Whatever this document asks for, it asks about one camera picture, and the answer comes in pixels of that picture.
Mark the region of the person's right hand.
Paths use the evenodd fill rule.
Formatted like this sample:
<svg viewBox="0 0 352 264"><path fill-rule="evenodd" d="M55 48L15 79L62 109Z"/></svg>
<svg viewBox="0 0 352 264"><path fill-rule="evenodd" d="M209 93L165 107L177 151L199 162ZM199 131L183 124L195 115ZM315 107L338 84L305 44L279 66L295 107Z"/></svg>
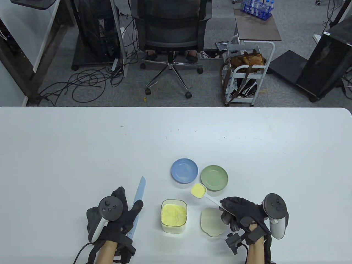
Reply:
<svg viewBox="0 0 352 264"><path fill-rule="evenodd" d="M251 218L252 222L261 227L264 231L264 245L268 248L271 247L272 238L271 232L265 225L264 219L267 217L263 210L263 206L259 206L249 200L240 197L227 197L220 200L223 209L221 215L221 220L224 224L229 225L231 231L236 231L236 229L242 229L245 234L249 236L251 233L249 226L244 226L241 223L243 218Z"/></svg>

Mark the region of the person's left hand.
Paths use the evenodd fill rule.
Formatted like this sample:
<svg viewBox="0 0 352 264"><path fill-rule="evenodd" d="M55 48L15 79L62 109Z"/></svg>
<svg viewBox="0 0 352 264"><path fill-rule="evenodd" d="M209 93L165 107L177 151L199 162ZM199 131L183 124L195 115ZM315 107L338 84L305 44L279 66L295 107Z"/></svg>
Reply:
<svg viewBox="0 0 352 264"><path fill-rule="evenodd" d="M121 237L126 235L133 228L133 223L137 215L141 212L144 204L142 200L137 200L132 209L128 210L128 204L126 200L125 189L120 186L118 189L112 192L112 197L119 199L122 203L122 214L115 221L109 221L108 224L102 228L100 235L97 237L98 241L113 241L118 244L122 244ZM93 243L93 233L96 231L98 223L103 218L101 215L102 210L99 207L92 207L87 210L87 230L88 230L88 240Z"/></svg>

